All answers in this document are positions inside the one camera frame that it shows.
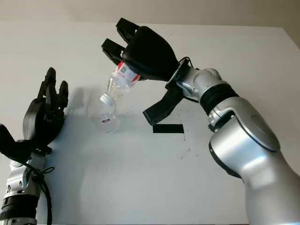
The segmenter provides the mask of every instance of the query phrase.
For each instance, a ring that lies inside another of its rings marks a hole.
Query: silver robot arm
[[[186,97],[198,98],[214,132],[210,153],[245,184],[250,224],[300,224],[300,177],[262,116],[216,70],[187,67],[183,74],[177,85]]]

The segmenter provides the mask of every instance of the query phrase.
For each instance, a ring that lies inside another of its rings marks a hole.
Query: black tape
[[[184,130],[182,124],[155,124],[153,125],[153,133],[184,134]]]

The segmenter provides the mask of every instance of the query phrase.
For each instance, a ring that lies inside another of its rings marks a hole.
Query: robotic hand
[[[0,152],[11,159],[11,174],[3,198],[0,222],[2,225],[36,225],[36,208],[40,191],[47,199],[47,225],[52,223],[52,204],[44,174],[46,155],[51,153],[47,145],[58,135],[64,123],[64,108],[68,104],[68,84],[63,81],[59,94],[55,90],[56,72],[49,68],[38,96],[34,99],[23,120],[25,140],[14,141],[0,124]]]
[[[147,121],[154,125],[183,98],[196,98],[214,133],[211,155],[245,184],[250,224],[300,224],[300,177],[285,161],[278,139],[258,111],[215,69],[194,69],[188,57],[178,62],[169,44],[150,28],[123,18],[116,26],[128,46],[107,39],[102,45],[105,54],[116,64],[124,61],[142,80],[167,81],[162,100],[143,112]]]

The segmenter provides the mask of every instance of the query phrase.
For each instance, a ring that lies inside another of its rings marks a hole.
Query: wire
[[[45,176],[44,174],[47,174],[47,173],[51,173],[53,170],[54,170],[54,167],[51,166],[49,168],[46,168],[45,170],[43,171],[40,171],[39,169],[37,168],[34,168],[32,165],[29,165],[28,163],[26,162],[22,162],[18,159],[15,159],[15,158],[12,158],[12,157],[9,157],[7,155],[5,155],[6,157],[8,157],[9,159],[13,160],[13,161],[16,161],[20,164],[23,164],[24,166],[26,166],[27,168],[29,168],[31,171],[30,172],[34,172],[35,174],[35,177],[37,179],[37,181],[39,182],[40,186],[41,186],[41,190],[43,191],[43,193],[45,194],[45,197],[46,197],[46,200],[47,200],[47,225],[51,225],[52,224],[52,203],[51,203],[51,194],[50,194],[50,191],[49,191],[49,188],[47,186],[47,183],[45,181]]]
[[[183,98],[186,99],[186,100],[189,100],[189,101],[191,101],[191,102],[199,103],[198,100],[192,99],[192,98],[190,98],[190,97],[185,97],[185,96],[183,96]]]
[[[188,60],[189,63],[191,64],[191,67],[194,68],[191,59],[188,56],[183,57],[181,60],[179,60],[179,64],[183,61],[183,60]]]

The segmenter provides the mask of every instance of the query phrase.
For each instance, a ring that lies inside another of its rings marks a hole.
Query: white tabletop
[[[216,68],[277,134],[300,174],[298,118],[300,51],[281,28],[149,25],[178,59]],[[95,87],[105,90],[115,65],[101,51],[105,38],[125,46],[112,23],[0,22],[0,122],[22,139],[23,116],[47,69],[69,83],[67,119],[51,144],[46,176],[55,224],[247,223],[244,187],[208,151],[211,132],[202,108],[183,100],[164,123],[185,134],[153,134],[142,111],[166,92],[165,83],[138,82],[120,99],[120,128],[101,134],[86,115]],[[0,193],[9,160],[0,156]],[[46,220],[41,196],[37,219]]]

